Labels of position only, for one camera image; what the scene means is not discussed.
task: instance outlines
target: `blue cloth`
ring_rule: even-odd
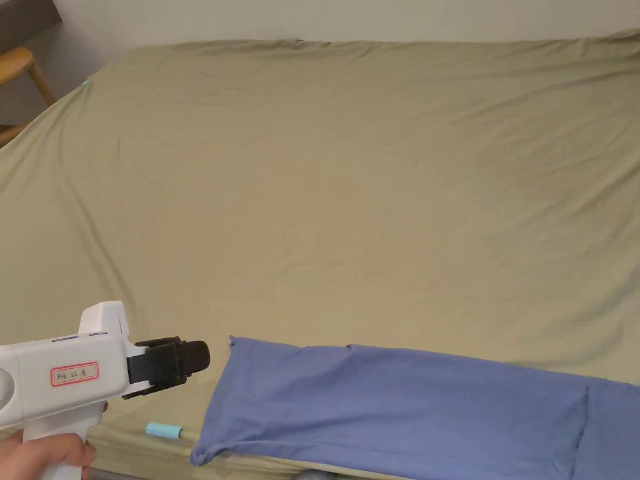
[[[640,388],[405,349],[233,338],[191,461],[223,451],[418,480],[640,479]]]

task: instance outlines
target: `handle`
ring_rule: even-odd
[[[99,402],[33,420],[24,426],[23,439],[26,442],[60,433],[77,433],[86,440],[86,432],[102,422],[103,410],[104,402]],[[64,464],[48,468],[42,476],[42,480],[81,480],[81,478],[81,467]]]

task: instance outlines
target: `finger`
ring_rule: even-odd
[[[75,433],[51,435],[24,442],[5,461],[8,478],[30,480],[59,463],[87,467],[95,460],[95,449]]]
[[[8,436],[0,442],[0,461],[5,459],[22,443],[22,430],[18,430],[13,435]]]

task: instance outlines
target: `chair leg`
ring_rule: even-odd
[[[52,106],[54,103],[56,103],[56,97],[53,95],[53,92],[49,88],[49,85],[47,85],[47,82],[42,75],[42,71],[38,68],[38,65],[34,63],[29,68],[29,75],[31,75],[31,78],[38,87],[38,90],[40,90],[40,93],[44,97],[44,101],[47,103],[47,105]]]

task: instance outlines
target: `black clip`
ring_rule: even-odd
[[[147,380],[152,386],[124,395],[124,399],[182,385],[187,377],[206,369],[211,362],[209,347],[201,340],[186,342],[180,337],[171,337],[137,342],[136,347],[147,349],[144,354],[127,359],[129,383]]]

